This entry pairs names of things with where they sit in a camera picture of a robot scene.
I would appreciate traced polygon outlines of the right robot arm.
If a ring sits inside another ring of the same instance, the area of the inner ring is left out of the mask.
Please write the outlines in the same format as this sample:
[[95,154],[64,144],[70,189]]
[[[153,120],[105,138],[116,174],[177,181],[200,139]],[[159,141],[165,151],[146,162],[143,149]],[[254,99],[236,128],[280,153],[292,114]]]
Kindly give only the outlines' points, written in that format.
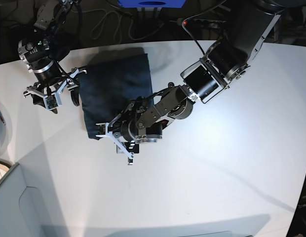
[[[58,31],[73,7],[78,13],[76,34],[71,42],[62,42]],[[79,106],[77,76],[87,71],[73,68],[67,73],[60,61],[78,42],[81,27],[82,10],[78,0],[48,0],[38,10],[33,32],[18,43],[20,60],[37,79],[37,82],[26,88],[23,96],[30,96],[34,105],[42,106],[54,114],[62,106],[60,95],[64,89],[70,92],[73,104]]]

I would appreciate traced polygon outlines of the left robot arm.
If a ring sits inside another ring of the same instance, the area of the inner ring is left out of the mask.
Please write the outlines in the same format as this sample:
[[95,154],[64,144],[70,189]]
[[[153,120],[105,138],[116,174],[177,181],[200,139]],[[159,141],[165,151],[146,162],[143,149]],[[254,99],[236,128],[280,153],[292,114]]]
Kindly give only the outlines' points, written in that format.
[[182,85],[131,101],[113,120],[99,123],[98,138],[110,138],[133,164],[139,146],[155,143],[173,121],[186,119],[196,101],[207,103],[240,78],[257,55],[285,5],[275,0],[244,0],[232,10],[231,25],[201,58],[181,72]]

